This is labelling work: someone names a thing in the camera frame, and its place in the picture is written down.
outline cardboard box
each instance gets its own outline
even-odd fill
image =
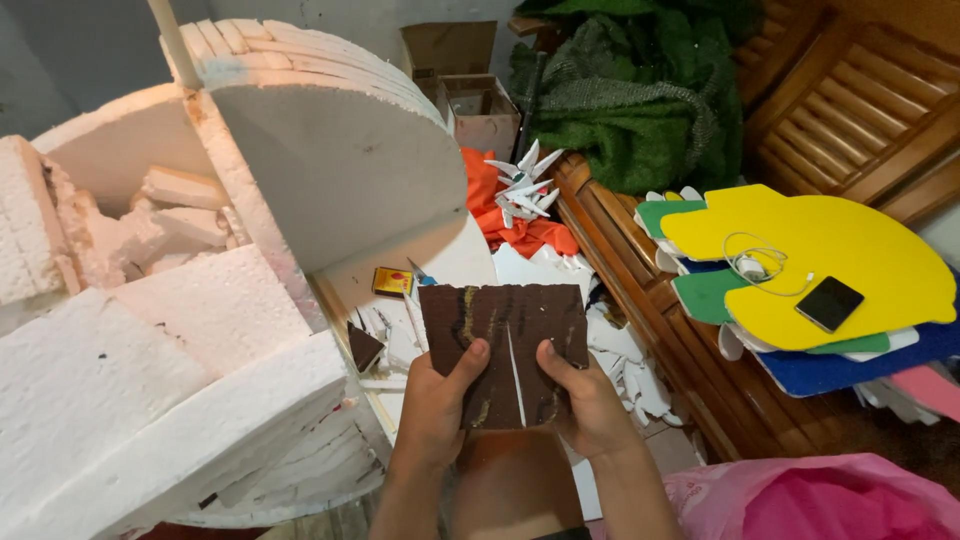
[[[496,21],[428,22],[400,29],[400,68],[436,103],[437,78],[490,71]]]
[[[438,79],[437,109],[461,146],[493,150],[509,161],[520,113],[493,75],[448,75]]]

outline brown painted foam piece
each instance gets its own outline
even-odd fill
[[[565,392],[537,365],[536,350],[543,339],[550,339],[567,361],[588,365],[587,318],[579,287],[431,285],[421,287],[419,294],[431,360],[441,375],[449,375],[474,338],[491,344],[490,365],[465,396],[462,428],[523,427],[511,342],[527,427],[569,414]]]
[[[357,366],[357,371],[366,373],[380,357],[383,351],[383,343],[380,343],[375,337],[362,331],[350,321],[347,321],[347,338],[350,345],[350,354],[353,356],[353,363]]]

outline pink plastic bag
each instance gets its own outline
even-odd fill
[[[874,454],[723,463],[663,486],[688,540],[960,538],[960,502]]]

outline charging cable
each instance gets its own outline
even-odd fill
[[[735,255],[731,256],[727,253],[727,243],[730,242],[730,239],[738,234],[745,234],[751,238],[759,240],[765,246],[747,248],[742,250]],[[786,260],[788,256],[783,251],[775,248],[770,242],[764,240],[763,238],[757,236],[753,233],[745,233],[743,231],[737,231],[734,233],[727,234],[727,237],[723,239],[723,258],[730,265],[730,268],[744,280],[746,280],[750,285],[764,291],[769,292],[770,294],[776,294],[777,296],[798,296],[804,294],[806,288],[810,286],[810,282],[813,281],[813,272],[810,272],[806,275],[806,282],[800,290],[796,292],[777,292],[775,290],[770,290],[767,287],[763,286],[763,282],[767,282],[775,278],[780,272],[783,271],[783,267],[786,265]],[[772,259],[777,265],[777,269],[773,272],[768,273],[763,264],[754,257],[754,254],[764,256]]]

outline yellow foam cutout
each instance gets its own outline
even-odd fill
[[[728,234],[752,233],[788,256],[783,271],[764,287],[795,292],[807,274],[814,273],[798,296],[778,296],[754,286],[727,293],[733,318],[758,339],[799,351],[956,319],[956,282],[947,264],[916,234],[874,209],[826,195],[784,197],[761,184],[711,191],[705,199],[705,210],[660,220],[663,233],[680,251],[697,260],[721,259]],[[764,245],[737,234],[727,242],[727,253],[733,256],[752,247]],[[772,267],[770,260],[758,259]],[[794,309],[827,276],[864,296],[835,333],[821,330]]]

